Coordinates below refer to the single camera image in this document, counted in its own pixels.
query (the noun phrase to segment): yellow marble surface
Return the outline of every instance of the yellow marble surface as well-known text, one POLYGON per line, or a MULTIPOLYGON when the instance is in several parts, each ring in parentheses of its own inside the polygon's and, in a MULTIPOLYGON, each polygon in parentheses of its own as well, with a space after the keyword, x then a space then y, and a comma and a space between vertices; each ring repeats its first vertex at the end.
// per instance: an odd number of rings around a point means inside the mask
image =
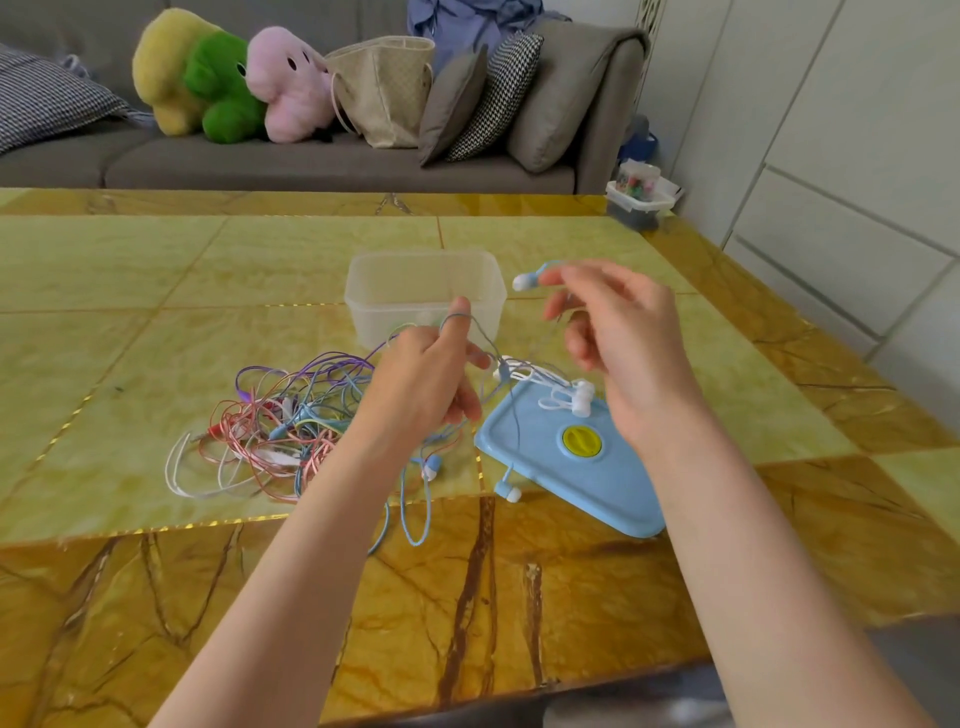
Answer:
MULTIPOLYGON (((239 367, 354 348, 339 302, 361 250, 486 248, 507 280, 601 255, 671 284, 708 399, 851 616, 960 610, 956 439, 682 220, 645 240, 603 209, 0 190, 0 407, 15 425, 0 442, 3 724, 149 721, 286 512, 259 495, 171 496, 166 454, 239 367), (202 522, 219 524, 183 527, 202 522)), ((570 368, 542 295, 508 301, 497 344, 570 368)), ((324 720, 707 657, 665 535, 628 539, 536 487, 507 505, 490 496, 502 466, 471 439, 444 457, 424 546, 393 528, 368 561, 324 720)), ((204 468, 185 464, 184 485, 209 487, 204 468)), ((410 499, 417 533, 422 493, 410 499)))

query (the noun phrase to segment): green plush toy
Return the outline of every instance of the green plush toy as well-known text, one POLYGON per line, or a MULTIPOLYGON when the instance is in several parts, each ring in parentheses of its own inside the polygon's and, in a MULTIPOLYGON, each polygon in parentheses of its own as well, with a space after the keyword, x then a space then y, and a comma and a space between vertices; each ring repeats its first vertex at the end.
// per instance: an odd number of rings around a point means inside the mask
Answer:
POLYGON ((197 42, 183 73, 190 91, 210 103, 204 134, 218 144, 263 135, 267 105, 247 89, 247 41, 217 31, 197 42))

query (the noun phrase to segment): yellow circular button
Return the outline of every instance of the yellow circular button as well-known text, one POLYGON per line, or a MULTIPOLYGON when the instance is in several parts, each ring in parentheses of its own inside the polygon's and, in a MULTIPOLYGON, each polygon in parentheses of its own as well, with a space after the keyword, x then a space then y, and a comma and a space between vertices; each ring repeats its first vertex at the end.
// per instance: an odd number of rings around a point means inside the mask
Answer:
POLYGON ((585 425, 574 425, 564 430, 564 447, 577 457, 596 457, 603 441, 600 435, 585 425))

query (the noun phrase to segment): left hand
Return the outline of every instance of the left hand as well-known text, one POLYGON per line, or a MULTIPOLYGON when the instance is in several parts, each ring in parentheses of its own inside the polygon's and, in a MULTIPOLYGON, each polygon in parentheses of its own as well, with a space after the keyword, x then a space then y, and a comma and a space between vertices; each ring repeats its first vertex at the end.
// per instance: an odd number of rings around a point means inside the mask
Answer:
POLYGON ((369 425, 375 418, 385 434, 399 434, 404 447, 412 449, 442 424, 481 418, 480 399, 465 368, 469 361, 487 369, 490 358, 467 340, 472 321, 467 299, 456 299, 447 316, 442 329, 407 328, 390 342, 355 420, 369 425))

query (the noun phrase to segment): checkered pillow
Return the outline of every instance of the checkered pillow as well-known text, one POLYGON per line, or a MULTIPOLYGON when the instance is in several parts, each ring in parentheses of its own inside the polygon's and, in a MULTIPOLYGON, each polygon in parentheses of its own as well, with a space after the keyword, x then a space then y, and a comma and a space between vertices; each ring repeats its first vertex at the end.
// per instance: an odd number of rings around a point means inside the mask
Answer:
POLYGON ((0 155, 129 110, 103 86, 0 45, 0 155))
POLYGON ((500 43, 487 64, 483 97, 447 161, 476 157, 510 128, 537 73, 543 36, 518 34, 500 43))

